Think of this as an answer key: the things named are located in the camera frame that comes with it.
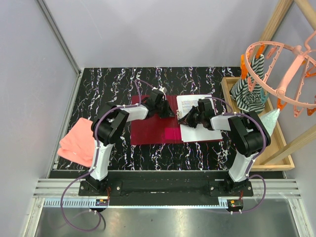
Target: striped cloth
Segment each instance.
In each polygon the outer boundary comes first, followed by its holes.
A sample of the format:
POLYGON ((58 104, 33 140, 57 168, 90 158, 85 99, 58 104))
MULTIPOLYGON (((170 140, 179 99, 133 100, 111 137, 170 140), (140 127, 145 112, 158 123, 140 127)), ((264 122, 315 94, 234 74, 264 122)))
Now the striped cloth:
MULTIPOLYGON (((263 54, 260 55, 258 59, 253 57, 251 62, 252 70, 258 75, 260 79, 264 77, 264 61, 265 57, 263 54)), ((249 111, 255 111, 258 114, 264 110, 265 104, 261 100, 261 95, 263 88, 256 84, 253 91, 248 90, 247 78, 251 77, 250 74, 247 74, 245 80, 241 78, 233 85, 230 93, 231 98, 236 101, 238 108, 244 113, 249 111)))

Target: white wall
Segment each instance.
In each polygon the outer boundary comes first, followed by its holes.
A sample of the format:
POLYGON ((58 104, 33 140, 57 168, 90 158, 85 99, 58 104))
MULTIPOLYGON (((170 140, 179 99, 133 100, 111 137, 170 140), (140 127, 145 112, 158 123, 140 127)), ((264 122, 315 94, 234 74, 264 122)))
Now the white wall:
POLYGON ((0 32, 0 232, 17 237, 76 76, 35 0, 2 0, 0 32))
POLYGON ((239 66, 277 0, 45 0, 83 67, 239 66))
MULTIPOLYGON (((310 0, 314 9, 316 9, 316 1, 310 0)), ((297 5, 293 5, 283 21, 279 31, 274 37, 274 41, 284 42, 286 44, 295 46, 303 45, 305 39, 313 32, 313 29, 308 24, 307 20, 301 13, 297 5)), ((312 48, 316 48, 316 39, 310 43, 312 48)), ((293 54, 288 53, 280 56, 275 68, 274 73, 269 78, 270 85, 274 88, 277 87, 280 79, 284 75, 287 68, 290 66, 294 59, 293 54)), ((287 94, 291 97, 296 92, 297 85, 300 79, 301 71, 292 80, 288 87, 287 94)), ((316 81, 315 78, 305 80, 303 86, 302 95, 300 101, 312 103, 314 96, 316 95, 316 81)), ((271 98, 273 105, 277 105, 277 99, 271 98)), ((293 106, 287 105, 281 112, 279 117, 280 126, 284 133, 287 142, 292 141, 298 135, 309 129, 316 123, 316 113, 312 116, 307 116, 306 110, 298 118, 293 116, 293 106)), ((310 223, 313 225, 314 233, 316 234, 316 207, 315 207, 315 195, 316 195, 316 140, 306 145, 304 148, 292 154, 295 163, 295 169, 288 172, 290 178, 297 180, 299 189, 301 191, 304 206, 307 210, 310 223)))

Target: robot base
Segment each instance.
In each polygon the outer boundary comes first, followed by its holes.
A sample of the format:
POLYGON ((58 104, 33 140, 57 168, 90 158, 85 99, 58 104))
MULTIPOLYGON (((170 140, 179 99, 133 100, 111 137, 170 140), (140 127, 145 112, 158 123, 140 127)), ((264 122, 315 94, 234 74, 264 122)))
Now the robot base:
POLYGON ((80 182, 79 196, 107 196, 108 191, 110 196, 120 196, 122 188, 121 181, 110 181, 108 178, 103 179, 102 181, 96 181, 91 177, 88 177, 86 180, 80 182))
POLYGON ((211 181, 209 182, 210 195, 211 197, 240 197, 242 192, 244 197, 253 197, 253 190, 249 180, 235 184, 236 186, 228 188, 227 179, 211 181))

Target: orange towel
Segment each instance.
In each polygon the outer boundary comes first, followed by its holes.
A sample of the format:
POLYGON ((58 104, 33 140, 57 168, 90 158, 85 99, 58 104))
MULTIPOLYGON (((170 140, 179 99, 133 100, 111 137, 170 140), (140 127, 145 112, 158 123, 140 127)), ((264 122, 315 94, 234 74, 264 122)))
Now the orange towel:
POLYGON ((57 154, 72 162, 86 167, 92 166, 94 138, 91 131, 92 121, 79 118, 78 122, 59 142, 57 154))

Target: paper sheet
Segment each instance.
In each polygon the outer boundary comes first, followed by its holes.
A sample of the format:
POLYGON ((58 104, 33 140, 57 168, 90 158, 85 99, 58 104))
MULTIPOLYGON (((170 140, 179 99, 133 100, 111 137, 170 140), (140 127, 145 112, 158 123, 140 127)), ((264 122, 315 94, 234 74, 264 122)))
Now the paper sheet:
MULTIPOLYGON (((179 95, 177 96, 178 110, 181 117, 184 117, 192 108, 198 105, 198 100, 209 95, 179 95)), ((221 131, 210 131, 198 124, 196 128, 180 125, 183 142, 214 141, 222 140, 221 131)))

